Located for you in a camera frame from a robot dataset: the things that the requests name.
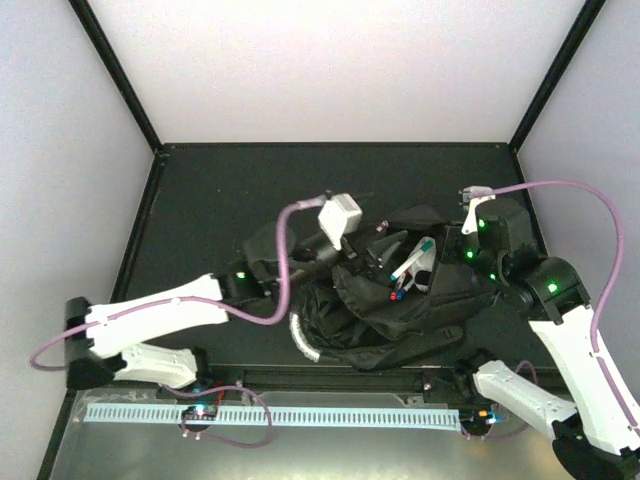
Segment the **green cap marker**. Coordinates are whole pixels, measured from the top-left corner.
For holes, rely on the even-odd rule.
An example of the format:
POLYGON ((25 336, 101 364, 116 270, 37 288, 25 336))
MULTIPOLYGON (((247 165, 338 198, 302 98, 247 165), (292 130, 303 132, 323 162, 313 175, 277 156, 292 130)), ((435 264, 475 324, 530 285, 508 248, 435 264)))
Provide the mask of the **green cap marker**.
POLYGON ((400 276, 405 273, 422 255, 432 248, 433 244, 434 242, 432 240, 428 240, 421 244, 415 252, 410 254, 408 258, 391 273, 390 280, 398 280, 400 276))

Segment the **white tissue packet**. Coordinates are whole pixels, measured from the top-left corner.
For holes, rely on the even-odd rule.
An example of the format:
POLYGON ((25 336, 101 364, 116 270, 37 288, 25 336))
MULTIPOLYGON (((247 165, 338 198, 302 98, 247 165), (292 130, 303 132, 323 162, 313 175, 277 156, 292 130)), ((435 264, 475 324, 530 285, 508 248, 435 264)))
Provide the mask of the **white tissue packet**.
POLYGON ((431 273, 434 269, 436 258, 435 240, 432 237, 423 237, 411 251, 411 253, 414 254, 426 243, 431 243, 431 247, 426 252, 423 252, 408 269, 408 273, 414 281, 415 288, 422 293, 426 293, 428 291, 431 273))

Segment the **black student bag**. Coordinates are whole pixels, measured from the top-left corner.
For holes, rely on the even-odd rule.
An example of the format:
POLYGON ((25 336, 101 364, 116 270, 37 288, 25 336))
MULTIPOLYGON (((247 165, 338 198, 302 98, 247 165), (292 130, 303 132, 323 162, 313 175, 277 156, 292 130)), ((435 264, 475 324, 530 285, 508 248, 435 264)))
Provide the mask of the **black student bag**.
POLYGON ((371 238, 371 270, 350 273, 330 256, 304 281, 289 317, 299 351, 309 360, 336 361, 360 371, 404 366, 460 342, 465 323, 489 308, 492 285, 466 266, 437 264, 445 227, 459 223, 427 204, 364 221, 344 237, 371 238), (401 301, 390 296, 391 273, 423 237, 432 237, 436 258, 426 293, 413 284, 401 301))

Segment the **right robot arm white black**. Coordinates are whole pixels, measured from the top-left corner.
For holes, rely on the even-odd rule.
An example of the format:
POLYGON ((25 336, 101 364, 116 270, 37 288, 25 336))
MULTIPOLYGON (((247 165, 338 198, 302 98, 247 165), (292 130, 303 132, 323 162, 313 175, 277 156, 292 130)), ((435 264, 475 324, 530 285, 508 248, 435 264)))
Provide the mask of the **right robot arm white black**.
POLYGON ((515 200, 467 195, 459 233, 443 259, 457 260, 495 286, 551 355, 569 399, 516 374, 480 349, 457 362, 457 396, 510 410, 552 443, 575 479, 633 479, 639 473, 639 406, 591 324, 590 296, 574 267, 538 253, 530 217, 515 200))

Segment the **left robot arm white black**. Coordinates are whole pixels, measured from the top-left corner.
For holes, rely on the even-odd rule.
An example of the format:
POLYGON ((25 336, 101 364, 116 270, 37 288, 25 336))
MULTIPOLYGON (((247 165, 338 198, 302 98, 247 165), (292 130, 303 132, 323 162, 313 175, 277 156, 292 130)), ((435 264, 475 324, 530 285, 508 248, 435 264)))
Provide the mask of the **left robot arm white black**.
POLYGON ((205 355, 194 348, 167 349, 151 340, 182 330, 220 325, 236 317, 271 326, 289 312, 293 284, 304 280, 338 253, 325 234, 319 260, 289 272, 292 247, 285 228, 276 230, 279 277, 261 285, 246 267, 217 278, 205 274, 182 286, 139 299, 95 305, 76 297, 65 305, 66 385, 73 390, 99 388, 113 381, 157 383, 182 389, 193 399, 207 397, 215 376, 205 355))

